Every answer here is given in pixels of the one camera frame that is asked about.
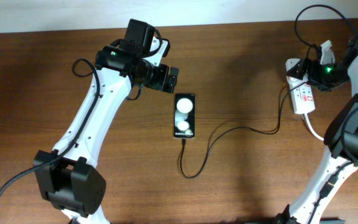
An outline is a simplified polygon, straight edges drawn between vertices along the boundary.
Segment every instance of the power strip socket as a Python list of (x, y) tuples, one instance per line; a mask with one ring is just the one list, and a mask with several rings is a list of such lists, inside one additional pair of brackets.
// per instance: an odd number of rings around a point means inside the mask
[[(285, 62), (285, 68), (287, 69), (287, 71), (291, 69), (294, 65), (296, 65), (299, 60), (300, 59), (297, 58), (288, 59), (287, 62)], [(303, 80), (299, 80), (293, 77), (287, 77), (287, 82), (290, 86), (290, 89), (307, 81), (307, 74), (304, 75)], [(291, 91), (291, 98), (293, 110), (296, 114), (310, 113), (314, 111), (314, 109), (316, 109), (316, 107), (314, 106), (314, 98), (311, 92), (310, 85), (303, 84), (302, 86), (299, 86), (298, 88)]]

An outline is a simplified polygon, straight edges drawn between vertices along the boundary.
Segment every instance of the power outlet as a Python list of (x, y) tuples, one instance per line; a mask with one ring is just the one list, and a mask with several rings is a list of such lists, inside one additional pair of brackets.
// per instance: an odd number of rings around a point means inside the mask
[[(285, 63), (285, 67), (287, 71), (291, 69), (296, 63), (299, 62), (300, 59), (293, 58), (288, 59)], [(299, 80), (297, 78), (293, 77), (287, 77), (287, 82), (290, 86), (290, 89), (308, 81), (308, 75), (305, 74), (303, 77), (303, 80)], [(302, 86), (299, 86), (298, 88), (294, 89), (291, 92), (291, 98), (292, 98), (292, 105), (293, 110), (296, 114), (305, 114), (310, 113), (316, 109), (314, 106), (314, 98), (313, 94), (311, 92), (310, 85), (303, 84)]]

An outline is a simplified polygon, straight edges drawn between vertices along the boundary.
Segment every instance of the wood grain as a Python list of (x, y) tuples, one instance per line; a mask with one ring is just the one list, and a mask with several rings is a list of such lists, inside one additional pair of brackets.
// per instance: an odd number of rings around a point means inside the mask
[[(358, 28), (358, 19), (353, 20)], [(187, 142), (184, 169), (195, 173), (208, 139), (248, 125), (269, 130), (277, 122), (278, 93), (286, 86), (285, 61), (307, 47), (293, 22), (164, 27), (171, 51), (163, 60), (178, 67), (177, 93), (195, 93), (196, 135)], [(305, 39), (333, 42), (337, 56), (349, 29), (342, 21), (304, 21)], [(93, 59), (124, 29), (0, 34), (0, 186), (30, 167), (38, 150), (50, 151), (72, 122), (90, 79), (70, 68)], [(330, 93), (314, 91), (311, 122), (323, 134), (351, 97), (347, 83)], [(323, 144), (284, 105), (278, 134), (236, 131), (213, 149), (202, 175), (178, 171), (180, 140), (172, 136), (174, 95), (145, 90), (125, 101), (106, 135), (98, 170), (108, 183), (103, 199), (111, 222), (219, 223), (274, 217), (296, 199), (313, 175)], [(323, 217), (358, 223), (358, 172), (340, 189)], [(0, 201), (0, 223), (67, 223), (41, 199), (34, 174), (13, 184)]]

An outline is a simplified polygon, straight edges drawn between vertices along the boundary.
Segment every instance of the white circle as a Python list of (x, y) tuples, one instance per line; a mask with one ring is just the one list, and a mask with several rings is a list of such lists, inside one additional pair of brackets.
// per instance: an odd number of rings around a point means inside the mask
[(178, 101), (177, 108), (181, 113), (189, 113), (193, 109), (193, 103), (188, 98), (182, 98)]
[(177, 127), (180, 131), (186, 131), (187, 129), (189, 129), (190, 124), (187, 121), (180, 121)]

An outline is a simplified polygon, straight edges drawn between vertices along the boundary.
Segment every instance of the camera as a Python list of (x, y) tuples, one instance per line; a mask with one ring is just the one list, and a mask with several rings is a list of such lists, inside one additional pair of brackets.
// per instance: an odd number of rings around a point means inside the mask
[[(150, 50), (152, 45), (158, 47)], [(177, 84), (179, 69), (157, 62), (166, 57), (170, 50), (168, 39), (146, 22), (131, 19), (125, 38), (105, 46), (96, 55), (96, 69), (110, 68), (129, 76), (132, 86), (173, 93)]]

